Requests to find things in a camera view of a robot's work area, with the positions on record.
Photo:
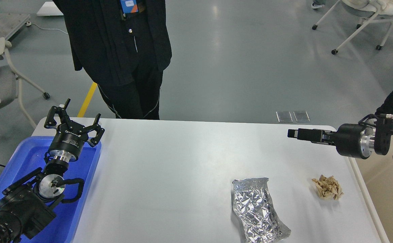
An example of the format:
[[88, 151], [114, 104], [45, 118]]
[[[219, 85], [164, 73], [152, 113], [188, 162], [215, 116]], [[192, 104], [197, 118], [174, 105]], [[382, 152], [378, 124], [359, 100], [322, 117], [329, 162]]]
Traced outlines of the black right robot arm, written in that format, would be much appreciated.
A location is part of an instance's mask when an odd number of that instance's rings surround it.
[[335, 146], [338, 154], [346, 157], [367, 159], [372, 153], [387, 155], [393, 136], [393, 114], [369, 114], [356, 124], [342, 124], [337, 131], [289, 129], [287, 136]]

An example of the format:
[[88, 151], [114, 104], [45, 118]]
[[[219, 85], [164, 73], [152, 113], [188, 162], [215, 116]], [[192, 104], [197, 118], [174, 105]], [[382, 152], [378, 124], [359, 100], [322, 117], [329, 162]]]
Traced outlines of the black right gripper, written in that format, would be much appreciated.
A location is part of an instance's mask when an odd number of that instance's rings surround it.
[[336, 132], [320, 129], [288, 129], [287, 137], [335, 146], [342, 156], [367, 159], [373, 151], [374, 129], [359, 124], [342, 124]]

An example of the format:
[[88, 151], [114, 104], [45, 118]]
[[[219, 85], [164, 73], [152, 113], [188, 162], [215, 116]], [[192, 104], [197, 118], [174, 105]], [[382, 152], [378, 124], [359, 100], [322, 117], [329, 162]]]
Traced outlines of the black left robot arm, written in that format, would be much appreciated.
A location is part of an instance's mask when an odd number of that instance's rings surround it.
[[70, 99], [63, 107], [53, 106], [44, 127], [56, 134], [44, 154], [44, 168], [36, 168], [5, 188], [0, 199], [0, 243], [19, 243], [22, 235], [32, 239], [56, 217], [59, 203], [74, 203], [82, 197], [85, 180], [65, 179], [71, 162], [76, 162], [85, 143], [95, 147], [104, 128], [97, 114], [90, 126], [71, 120], [67, 114]]

